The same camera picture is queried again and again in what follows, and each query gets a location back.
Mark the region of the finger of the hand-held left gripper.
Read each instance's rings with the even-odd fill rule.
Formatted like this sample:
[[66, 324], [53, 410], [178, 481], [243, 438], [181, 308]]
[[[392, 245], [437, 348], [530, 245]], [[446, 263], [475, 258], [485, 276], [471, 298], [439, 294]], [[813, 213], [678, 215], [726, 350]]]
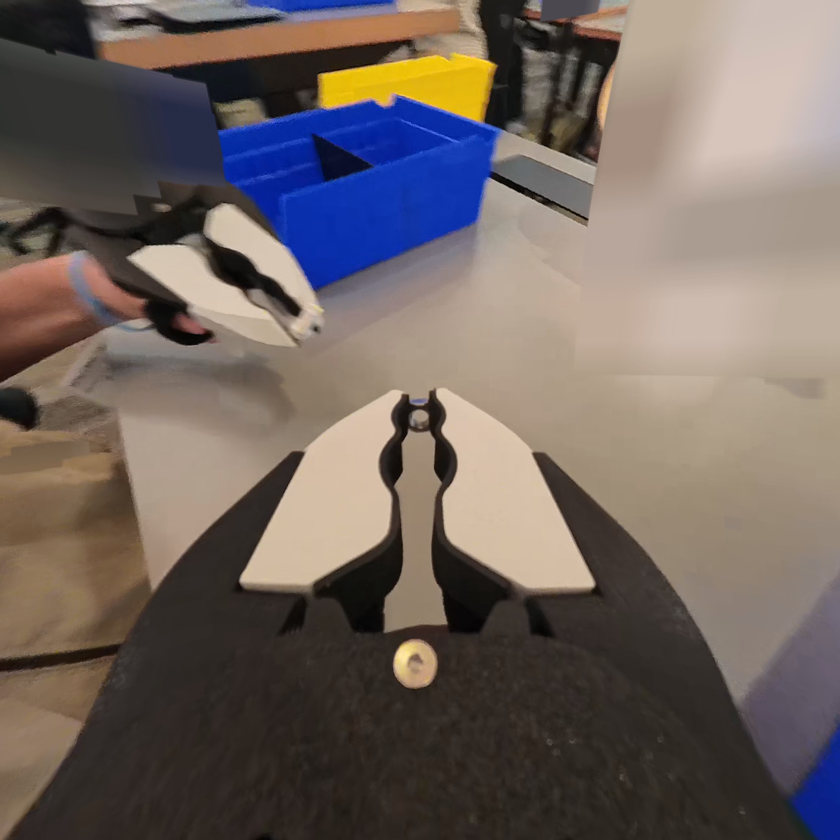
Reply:
[[145, 246], [128, 257], [129, 263], [173, 293], [188, 315], [223, 336], [252, 343], [291, 348], [304, 341], [304, 314], [291, 316], [257, 293], [264, 305], [216, 275], [211, 262], [194, 245]]
[[304, 309], [321, 308], [318, 297], [289, 249], [245, 211], [223, 203], [204, 217], [203, 250], [213, 272], [264, 305], [257, 293], [282, 313], [297, 316]]

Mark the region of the person's left forearm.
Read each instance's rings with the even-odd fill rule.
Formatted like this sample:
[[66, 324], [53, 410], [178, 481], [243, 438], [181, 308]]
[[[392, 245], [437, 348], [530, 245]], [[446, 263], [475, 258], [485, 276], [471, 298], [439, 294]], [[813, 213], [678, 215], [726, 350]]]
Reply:
[[1, 273], [1, 382], [101, 329], [70, 279], [70, 255]]

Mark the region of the brown wooden desk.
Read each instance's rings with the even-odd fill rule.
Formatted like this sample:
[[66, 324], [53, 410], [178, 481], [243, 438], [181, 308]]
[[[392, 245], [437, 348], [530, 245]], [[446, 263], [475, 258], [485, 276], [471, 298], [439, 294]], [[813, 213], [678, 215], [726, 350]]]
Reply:
[[346, 7], [294, 13], [274, 24], [205, 34], [153, 34], [100, 40], [101, 58], [129, 67], [162, 70], [253, 60], [451, 35], [460, 28], [456, 7], [431, 2]]

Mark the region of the yellow storage bin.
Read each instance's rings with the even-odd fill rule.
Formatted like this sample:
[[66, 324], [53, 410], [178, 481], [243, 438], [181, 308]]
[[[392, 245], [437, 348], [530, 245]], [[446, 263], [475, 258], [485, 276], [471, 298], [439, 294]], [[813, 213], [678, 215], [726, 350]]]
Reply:
[[318, 76], [318, 106], [336, 109], [364, 101], [389, 106], [402, 97], [483, 122], [496, 70], [488, 60], [453, 54], [326, 72]]

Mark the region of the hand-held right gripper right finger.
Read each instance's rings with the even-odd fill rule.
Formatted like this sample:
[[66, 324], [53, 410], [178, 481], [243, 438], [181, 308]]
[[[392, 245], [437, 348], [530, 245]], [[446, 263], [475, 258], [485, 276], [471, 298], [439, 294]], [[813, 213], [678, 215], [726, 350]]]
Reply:
[[429, 394], [432, 562], [446, 614], [481, 626], [496, 604], [590, 595], [596, 582], [532, 448], [448, 388]]

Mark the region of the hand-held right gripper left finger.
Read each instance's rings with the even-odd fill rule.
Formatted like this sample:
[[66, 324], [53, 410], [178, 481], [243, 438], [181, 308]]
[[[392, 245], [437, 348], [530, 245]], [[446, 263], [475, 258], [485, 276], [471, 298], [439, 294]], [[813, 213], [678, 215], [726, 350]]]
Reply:
[[243, 591], [333, 599], [352, 627], [384, 627], [403, 569], [396, 482], [408, 406], [389, 391], [305, 448], [239, 577]]

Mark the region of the blue divided storage bin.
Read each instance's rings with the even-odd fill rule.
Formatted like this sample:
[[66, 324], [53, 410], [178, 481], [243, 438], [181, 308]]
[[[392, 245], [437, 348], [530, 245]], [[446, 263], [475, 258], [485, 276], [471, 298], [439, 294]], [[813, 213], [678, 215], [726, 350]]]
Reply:
[[500, 130], [409, 98], [315, 109], [219, 134], [313, 289], [476, 223]]

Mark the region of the person's left hand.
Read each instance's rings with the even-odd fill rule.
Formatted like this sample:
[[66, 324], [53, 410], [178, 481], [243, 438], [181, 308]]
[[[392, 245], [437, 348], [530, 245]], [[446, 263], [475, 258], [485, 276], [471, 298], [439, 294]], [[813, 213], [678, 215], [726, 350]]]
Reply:
[[130, 323], [144, 320], [149, 324], [147, 329], [152, 329], [163, 338], [181, 346], [195, 347], [215, 341], [214, 333], [190, 318], [183, 308], [165, 301], [139, 297], [122, 288], [90, 255], [86, 274], [93, 293], [110, 310], [124, 319], [124, 324], [118, 328], [129, 332], [141, 332], [143, 328], [131, 327]]

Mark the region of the dark flat tablet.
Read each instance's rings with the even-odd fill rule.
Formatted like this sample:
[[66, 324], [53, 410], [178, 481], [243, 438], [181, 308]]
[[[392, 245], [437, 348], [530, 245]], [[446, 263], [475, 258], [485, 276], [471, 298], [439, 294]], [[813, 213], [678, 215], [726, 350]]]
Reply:
[[495, 161], [491, 178], [514, 192], [558, 207], [585, 222], [590, 218], [594, 186], [573, 174], [515, 154]]

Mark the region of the blue wristband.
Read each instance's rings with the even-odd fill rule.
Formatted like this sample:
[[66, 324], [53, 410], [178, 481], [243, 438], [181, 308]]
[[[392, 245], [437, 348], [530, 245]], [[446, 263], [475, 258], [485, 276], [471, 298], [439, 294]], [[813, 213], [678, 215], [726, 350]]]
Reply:
[[67, 276], [70, 287], [79, 302], [87, 309], [88, 313], [99, 323], [102, 328], [117, 328], [124, 324], [124, 319], [110, 310], [105, 303], [91, 290], [86, 267], [88, 255], [85, 252], [77, 251], [70, 255], [67, 265]]

